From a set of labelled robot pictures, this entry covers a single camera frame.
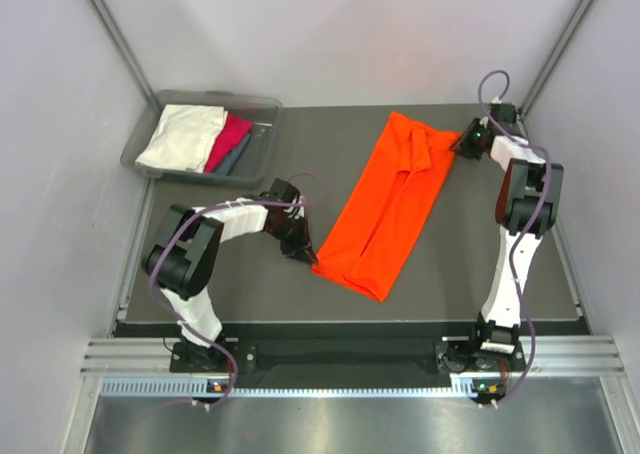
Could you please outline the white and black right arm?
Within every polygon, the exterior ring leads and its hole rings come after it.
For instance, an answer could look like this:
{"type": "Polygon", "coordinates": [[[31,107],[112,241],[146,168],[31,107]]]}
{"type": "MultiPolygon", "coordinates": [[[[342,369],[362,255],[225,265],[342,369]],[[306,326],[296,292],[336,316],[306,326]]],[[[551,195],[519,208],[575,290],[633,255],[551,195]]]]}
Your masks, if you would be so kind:
{"type": "Polygon", "coordinates": [[[466,346],[469,362],[487,370],[516,357],[524,288],[536,251],[555,225],[564,168],[545,148],[488,118],[474,119],[451,150],[476,160],[488,154],[504,172],[495,207],[500,240],[495,273],[466,346]]]}

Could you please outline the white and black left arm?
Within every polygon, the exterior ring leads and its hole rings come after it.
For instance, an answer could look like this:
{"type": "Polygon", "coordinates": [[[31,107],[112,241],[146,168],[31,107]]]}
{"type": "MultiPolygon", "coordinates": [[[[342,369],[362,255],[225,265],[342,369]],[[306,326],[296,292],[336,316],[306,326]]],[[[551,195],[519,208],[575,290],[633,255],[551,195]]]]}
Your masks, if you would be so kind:
{"type": "Polygon", "coordinates": [[[220,246],[236,238],[265,233],[281,254],[307,265],[318,262],[306,213],[308,200],[291,182],[277,178],[258,194],[208,207],[172,205],[141,260],[152,297],[176,316],[180,341],[173,355],[180,369],[215,372],[231,368],[208,285],[220,246]]]}

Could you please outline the orange t shirt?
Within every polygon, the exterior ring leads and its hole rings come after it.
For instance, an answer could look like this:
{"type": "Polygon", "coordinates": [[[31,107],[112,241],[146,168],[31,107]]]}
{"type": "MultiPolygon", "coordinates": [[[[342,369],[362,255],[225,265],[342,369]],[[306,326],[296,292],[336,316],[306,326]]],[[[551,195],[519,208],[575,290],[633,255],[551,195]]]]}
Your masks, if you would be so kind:
{"type": "Polygon", "coordinates": [[[460,138],[391,113],[312,272],[385,301],[448,178],[460,138]]]}

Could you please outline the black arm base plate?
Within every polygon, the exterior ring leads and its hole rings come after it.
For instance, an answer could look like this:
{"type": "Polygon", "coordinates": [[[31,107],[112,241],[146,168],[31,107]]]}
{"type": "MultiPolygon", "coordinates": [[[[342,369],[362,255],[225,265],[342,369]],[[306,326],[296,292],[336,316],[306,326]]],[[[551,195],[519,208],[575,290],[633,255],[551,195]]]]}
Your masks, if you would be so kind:
{"type": "Polygon", "coordinates": [[[521,346],[491,353],[481,350],[484,340],[470,321],[229,324],[220,350],[186,339],[174,343],[170,370],[223,374],[234,368],[241,387],[364,387],[524,369],[521,346]]]}

